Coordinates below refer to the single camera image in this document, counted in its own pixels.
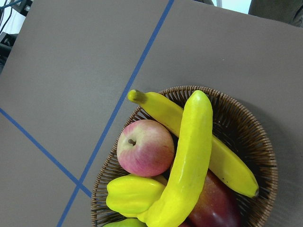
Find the yellow banana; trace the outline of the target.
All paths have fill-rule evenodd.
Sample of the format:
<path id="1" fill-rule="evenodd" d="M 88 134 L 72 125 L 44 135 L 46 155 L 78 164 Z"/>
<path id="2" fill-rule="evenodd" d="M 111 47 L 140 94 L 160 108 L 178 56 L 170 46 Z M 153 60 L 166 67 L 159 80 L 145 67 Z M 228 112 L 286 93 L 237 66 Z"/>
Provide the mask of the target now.
<path id="1" fill-rule="evenodd" d="M 127 98 L 138 104 L 152 118 L 163 124 L 175 136 L 179 136 L 183 108 L 165 96 L 138 90 L 131 90 Z M 244 164 L 217 137 L 212 138 L 212 153 L 210 157 L 210 170 L 229 188 L 235 192 L 253 198 L 258 195 L 259 186 L 257 180 Z"/>
<path id="2" fill-rule="evenodd" d="M 213 109 L 196 90 L 185 103 L 177 152 L 160 198 L 137 218 L 149 227 L 178 227 L 202 192 L 212 151 Z"/>

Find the red yellow apple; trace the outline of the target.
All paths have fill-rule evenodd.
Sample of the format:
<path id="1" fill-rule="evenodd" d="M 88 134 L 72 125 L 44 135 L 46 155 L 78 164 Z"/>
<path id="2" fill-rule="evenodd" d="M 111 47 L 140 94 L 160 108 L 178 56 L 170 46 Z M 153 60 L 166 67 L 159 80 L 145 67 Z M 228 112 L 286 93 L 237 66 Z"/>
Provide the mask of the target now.
<path id="1" fill-rule="evenodd" d="M 119 136 L 116 155 L 120 166 L 131 174 L 152 177 L 164 173 L 175 156 L 170 132 L 153 120 L 126 126 Z"/>

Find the yellow starfruit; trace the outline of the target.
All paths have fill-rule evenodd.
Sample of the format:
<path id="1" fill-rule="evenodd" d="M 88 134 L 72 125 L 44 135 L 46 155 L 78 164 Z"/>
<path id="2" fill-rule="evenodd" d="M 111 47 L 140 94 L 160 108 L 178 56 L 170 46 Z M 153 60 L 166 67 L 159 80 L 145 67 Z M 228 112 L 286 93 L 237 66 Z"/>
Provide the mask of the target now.
<path id="1" fill-rule="evenodd" d="M 135 217 L 160 198 L 167 183 L 162 175 L 148 178 L 129 174 L 115 178 L 107 184 L 106 205 L 126 217 Z"/>

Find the green pear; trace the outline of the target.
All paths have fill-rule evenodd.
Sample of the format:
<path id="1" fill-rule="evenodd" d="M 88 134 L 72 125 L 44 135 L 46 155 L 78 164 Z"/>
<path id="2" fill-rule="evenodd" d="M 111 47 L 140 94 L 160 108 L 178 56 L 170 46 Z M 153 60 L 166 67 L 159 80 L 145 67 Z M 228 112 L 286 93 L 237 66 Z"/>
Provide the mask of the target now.
<path id="1" fill-rule="evenodd" d="M 147 225 L 136 218 L 127 218 L 121 221 L 105 224 L 103 227 L 147 227 Z"/>

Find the red mango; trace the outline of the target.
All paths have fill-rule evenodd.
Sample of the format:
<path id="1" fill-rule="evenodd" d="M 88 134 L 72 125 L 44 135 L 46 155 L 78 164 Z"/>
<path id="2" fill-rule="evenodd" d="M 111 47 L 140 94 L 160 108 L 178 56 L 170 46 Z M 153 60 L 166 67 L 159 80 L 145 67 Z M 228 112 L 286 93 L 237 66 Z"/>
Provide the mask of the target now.
<path id="1" fill-rule="evenodd" d="M 196 206 L 181 226 L 242 226 L 242 218 L 234 193 L 210 170 L 207 172 Z"/>

